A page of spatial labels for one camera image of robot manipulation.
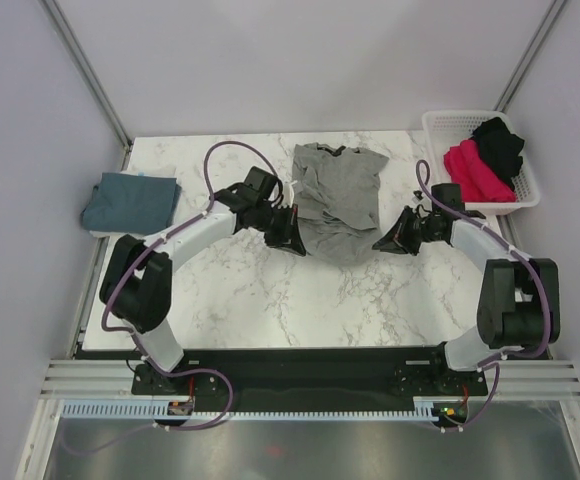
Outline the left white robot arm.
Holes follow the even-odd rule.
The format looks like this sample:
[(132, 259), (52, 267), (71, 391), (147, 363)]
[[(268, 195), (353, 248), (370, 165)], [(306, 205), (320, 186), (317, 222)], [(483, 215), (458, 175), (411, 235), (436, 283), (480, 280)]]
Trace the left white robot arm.
[(304, 257), (295, 202), (299, 189), (295, 181), (284, 183), (253, 167), (243, 181), (210, 190), (205, 210), (181, 225), (144, 240), (126, 234), (116, 241), (99, 292), (101, 328), (129, 334), (166, 392), (181, 392), (190, 378), (181, 363), (184, 349), (167, 319), (174, 274), (216, 242), (248, 229), (262, 233), (267, 247)]

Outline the grey t shirt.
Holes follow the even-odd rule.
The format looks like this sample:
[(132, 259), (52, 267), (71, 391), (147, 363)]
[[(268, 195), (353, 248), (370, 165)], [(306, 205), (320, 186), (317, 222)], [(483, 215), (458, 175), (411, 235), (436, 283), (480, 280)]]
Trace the grey t shirt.
[(360, 147), (294, 148), (292, 180), (303, 184), (295, 200), (299, 232), (309, 255), (336, 266), (366, 260), (381, 237), (380, 173), (388, 161)]

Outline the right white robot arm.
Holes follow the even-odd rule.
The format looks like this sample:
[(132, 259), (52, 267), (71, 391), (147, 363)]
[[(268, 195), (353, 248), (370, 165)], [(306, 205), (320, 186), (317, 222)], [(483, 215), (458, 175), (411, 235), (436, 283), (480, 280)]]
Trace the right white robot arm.
[(556, 263), (517, 250), (476, 211), (465, 209), (460, 186), (443, 183), (424, 193), (432, 208), (406, 206), (372, 249), (419, 254), (425, 243), (444, 242), (462, 252), (482, 274), (476, 325), (436, 348), (439, 362), (428, 368), (437, 392), (453, 392), (464, 372), (512, 359), (536, 359), (560, 334), (559, 273)]

